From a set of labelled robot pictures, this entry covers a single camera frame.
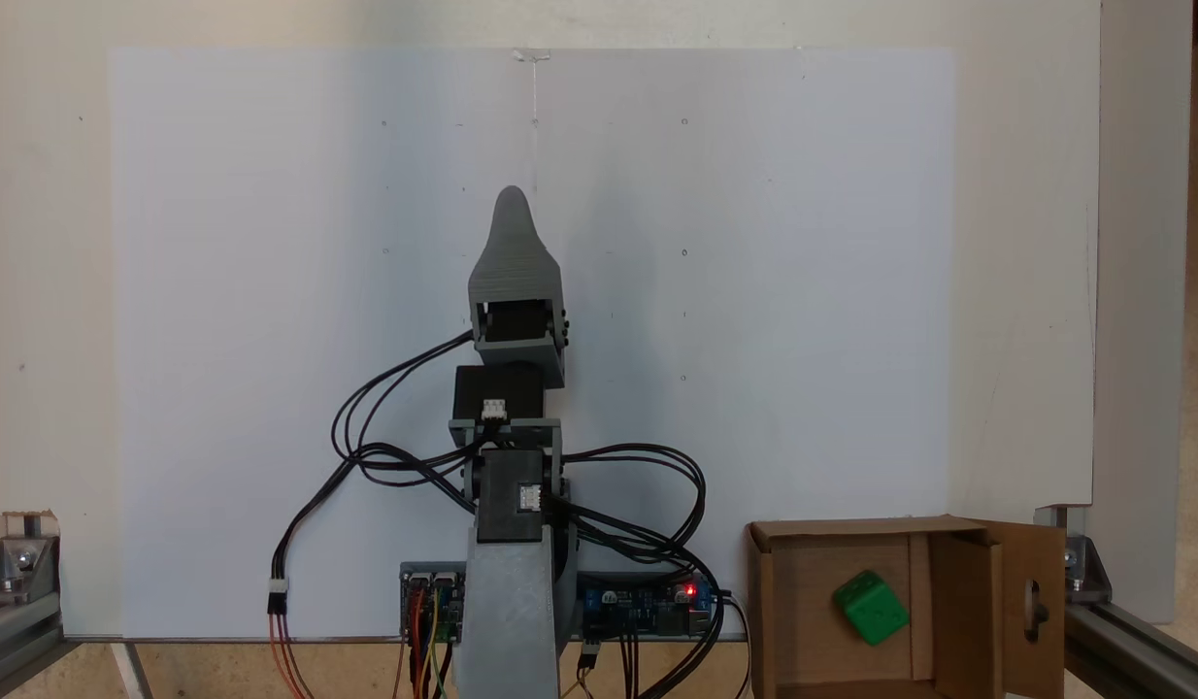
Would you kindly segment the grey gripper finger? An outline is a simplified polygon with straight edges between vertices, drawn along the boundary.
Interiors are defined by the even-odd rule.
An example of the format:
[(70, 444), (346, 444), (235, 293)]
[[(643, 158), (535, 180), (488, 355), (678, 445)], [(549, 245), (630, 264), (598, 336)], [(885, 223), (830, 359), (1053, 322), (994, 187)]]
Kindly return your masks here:
[(494, 201), (486, 245), (470, 275), (472, 299), (559, 299), (562, 270), (540, 235), (531, 204), (518, 185)]

